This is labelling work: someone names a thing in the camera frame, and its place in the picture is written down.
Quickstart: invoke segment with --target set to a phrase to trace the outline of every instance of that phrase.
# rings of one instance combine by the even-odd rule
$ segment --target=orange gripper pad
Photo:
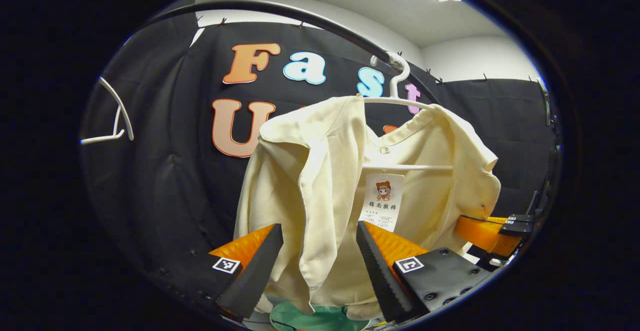
[[[512,254],[522,237],[498,233],[506,220],[504,217],[489,217],[487,221],[482,221],[460,216],[454,232],[484,251],[507,257]]]
[[[393,276],[395,276],[395,278],[400,282],[400,285],[402,285],[403,283],[396,274],[396,270],[394,270],[394,263],[398,260],[411,258],[412,256],[426,254],[429,250],[420,247],[418,244],[415,244],[402,236],[398,236],[384,228],[375,226],[375,224],[371,224],[366,221],[364,221],[364,224],[366,225],[368,233],[371,234],[371,237],[375,241],[375,245],[380,250],[380,254],[382,254],[384,262],[386,262],[386,265],[389,266],[391,272],[393,272]]]
[[[209,252],[209,255],[240,261],[242,264],[242,271],[240,271],[241,275],[242,272],[247,269],[247,265],[249,265],[251,259],[256,254],[256,251],[258,251],[267,235],[269,235],[269,232],[274,228],[274,225],[275,224],[270,224],[269,226],[263,227],[224,244]]]

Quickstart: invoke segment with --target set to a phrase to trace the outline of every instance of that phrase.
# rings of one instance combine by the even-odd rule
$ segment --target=black curved rod
[[[169,10],[162,14],[159,14],[156,17],[153,17],[142,24],[137,30],[142,30],[147,26],[155,24],[156,22],[160,22],[166,19],[170,19],[172,17],[190,14],[192,12],[200,12],[206,10],[247,10],[247,11],[256,11],[256,12],[265,12],[266,14],[274,14],[280,15],[284,17],[288,17],[290,19],[299,20],[302,22],[306,22],[307,24],[317,26],[318,28],[322,28],[324,30],[329,31],[339,37],[351,42],[355,46],[367,51],[371,55],[377,57],[382,62],[387,65],[390,63],[391,58],[386,50],[377,46],[374,42],[362,37],[361,35],[355,33],[349,28],[331,21],[328,18],[322,17],[318,14],[308,12],[306,10],[299,9],[297,7],[291,7],[288,5],[283,5],[281,3],[270,2],[270,1],[256,1],[256,0],[218,0],[218,1],[208,1],[201,3],[194,3],[193,5],[186,5],[182,7],[178,7],[173,10]],[[440,105],[440,101],[431,90],[420,81],[413,72],[409,73],[409,77],[407,80],[414,84],[423,94],[428,97],[434,104]]]

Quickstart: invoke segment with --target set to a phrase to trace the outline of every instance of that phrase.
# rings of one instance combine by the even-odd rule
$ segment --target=white wall
[[[318,14],[322,17],[330,19],[338,24],[346,26],[350,30],[362,35],[371,42],[377,44],[385,50],[391,52],[402,51],[402,57],[414,65],[424,68],[425,62],[423,55],[418,46],[402,37],[398,33],[390,30],[386,26],[372,21],[372,19],[361,16],[350,10],[346,10],[328,3],[314,1],[314,0],[256,0],[256,1],[271,1],[274,3],[281,3],[288,6],[293,6]],[[204,26],[219,24],[222,18],[226,18],[225,23],[231,22],[279,22],[286,24],[300,24],[300,21],[295,19],[269,14],[264,12],[256,12],[249,10],[206,10],[196,12],[196,17],[201,17],[198,21],[198,25],[203,28]]]
[[[536,67],[507,37],[479,36],[445,41],[422,49],[425,67],[443,81],[484,79],[536,80]]]

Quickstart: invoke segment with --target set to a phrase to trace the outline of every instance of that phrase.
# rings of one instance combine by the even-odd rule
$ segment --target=cartoon logo on tag
[[[375,187],[377,188],[377,200],[389,201],[391,200],[391,183],[389,181],[384,182],[376,182]]]
[[[400,267],[400,271],[402,271],[403,274],[406,274],[407,272],[411,272],[414,270],[418,270],[419,268],[422,268],[425,266],[422,264],[422,262],[420,262],[415,257],[409,257],[409,258],[405,258],[404,260],[398,260],[398,261],[395,261],[395,263],[398,264],[398,267]]]
[[[227,274],[233,274],[233,272],[236,271],[236,268],[238,268],[238,265],[240,265],[240,261],[220,257],[220,260],[213,265],[213,268],[218,271],[226,272]]]

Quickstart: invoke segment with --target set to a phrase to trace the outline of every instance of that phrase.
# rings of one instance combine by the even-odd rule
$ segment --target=blue letter
[[[320,85],[327,80],[323,74],[325,72],[325,59],[317,53],[312,52],[296,52],[291,55],[291,61],[282,72],[284,76],[290,80],[302,81],[306,80],[311,85]]]
[[[385,83],[382,72],[370,67],[362,67],[358,71],[358,78],[362,81],[358,83],[359,93],[367,97],[382,96],[382,85]]]

